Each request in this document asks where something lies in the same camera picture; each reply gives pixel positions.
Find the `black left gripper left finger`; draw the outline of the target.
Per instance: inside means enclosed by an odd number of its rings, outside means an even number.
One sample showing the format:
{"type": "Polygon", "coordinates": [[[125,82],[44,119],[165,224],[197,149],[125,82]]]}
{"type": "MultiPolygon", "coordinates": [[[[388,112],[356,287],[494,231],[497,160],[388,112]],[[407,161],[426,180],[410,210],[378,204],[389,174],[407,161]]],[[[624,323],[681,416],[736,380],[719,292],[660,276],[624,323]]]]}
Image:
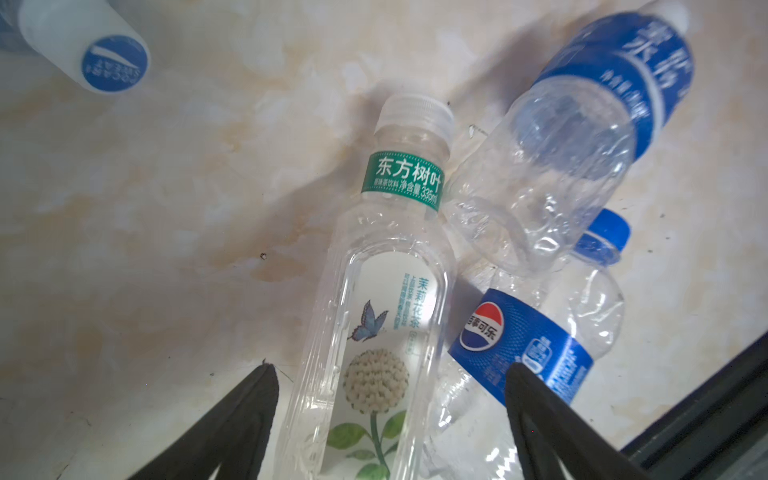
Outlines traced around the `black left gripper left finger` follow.
{"type": "Polygon", "coordinates": [[[256,479],[279,398],[274,365],[262,363],[134,479],[256,479]]]}

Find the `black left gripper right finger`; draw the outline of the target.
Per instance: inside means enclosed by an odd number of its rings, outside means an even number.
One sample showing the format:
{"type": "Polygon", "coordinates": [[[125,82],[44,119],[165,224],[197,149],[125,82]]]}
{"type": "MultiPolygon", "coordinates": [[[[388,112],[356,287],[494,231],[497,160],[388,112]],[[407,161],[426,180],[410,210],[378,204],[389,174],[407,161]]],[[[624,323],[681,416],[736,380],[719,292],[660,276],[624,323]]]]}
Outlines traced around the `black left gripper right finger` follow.
{"type": "Polygon", "coordinates": [[[645,479],[530,369],[506,373],[505,405],[526,479],[645,479]]]}

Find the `clear bottle blue label front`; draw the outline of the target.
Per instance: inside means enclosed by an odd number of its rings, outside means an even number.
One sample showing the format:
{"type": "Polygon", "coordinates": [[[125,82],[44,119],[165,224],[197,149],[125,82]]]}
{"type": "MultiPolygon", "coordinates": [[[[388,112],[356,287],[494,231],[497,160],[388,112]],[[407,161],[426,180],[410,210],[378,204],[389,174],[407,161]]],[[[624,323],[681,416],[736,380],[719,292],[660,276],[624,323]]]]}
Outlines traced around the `clear bottle blue label front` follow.
{"type": "Polygon", "coordinates": [[[604,209],[549,272],[495,272],[441,358],[422,478],[522,478],[504,403],[506,373],[519,363],[572,402],[620,333],[625,299],[609,269],[630,236],[629,223],[604,209]]]}

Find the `clear bottle flower label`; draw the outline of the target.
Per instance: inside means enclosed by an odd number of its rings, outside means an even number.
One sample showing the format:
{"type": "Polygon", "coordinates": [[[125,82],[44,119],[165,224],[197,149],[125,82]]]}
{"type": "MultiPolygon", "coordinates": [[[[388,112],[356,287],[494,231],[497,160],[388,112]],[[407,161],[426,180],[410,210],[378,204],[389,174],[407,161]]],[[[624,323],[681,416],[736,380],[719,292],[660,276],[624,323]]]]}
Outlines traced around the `clear bottle flower label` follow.
{"type": "Polygon", "coordinates": [[[275,478],[416,477],[456,278],[439,217],[453,131],[445,102],[384,102],[333,232],[275,478]]]}

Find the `clear bottle blue label white cap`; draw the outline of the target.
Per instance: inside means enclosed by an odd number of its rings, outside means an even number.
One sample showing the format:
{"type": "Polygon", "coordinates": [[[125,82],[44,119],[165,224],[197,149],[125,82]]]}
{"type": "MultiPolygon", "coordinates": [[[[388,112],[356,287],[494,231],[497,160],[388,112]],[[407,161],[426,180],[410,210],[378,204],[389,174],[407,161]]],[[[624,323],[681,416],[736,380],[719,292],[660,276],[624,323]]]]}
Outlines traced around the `clear bottle blue label white cap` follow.
{"type": "Polygon", "coordinates": [[[549,61],[446,185],[448,224],[512,272],[572,249],[688,93],[680,1],[597,19],[549,61]]]}

